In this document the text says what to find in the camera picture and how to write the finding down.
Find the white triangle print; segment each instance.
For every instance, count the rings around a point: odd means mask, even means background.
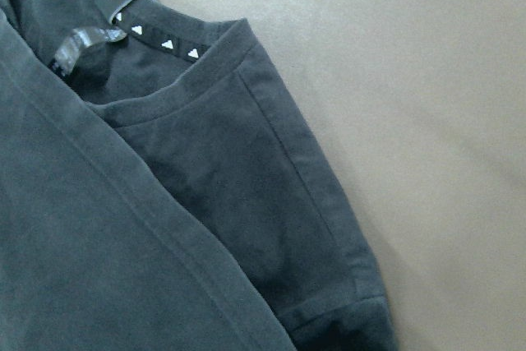
[[[173,43],[172,40],[166,40],[164,43],[161,44],[165,48],[173,49]]]
[[[190,51],[188,53],[188,56],[195,58],[195,59],[199,58],[199,53],[197,53],[197,48],[194,48],[192,51]]]
[[[131,30],[133,30],[138,35],[142,35],[142,26],[140,26],[140,25],[132,26]]]

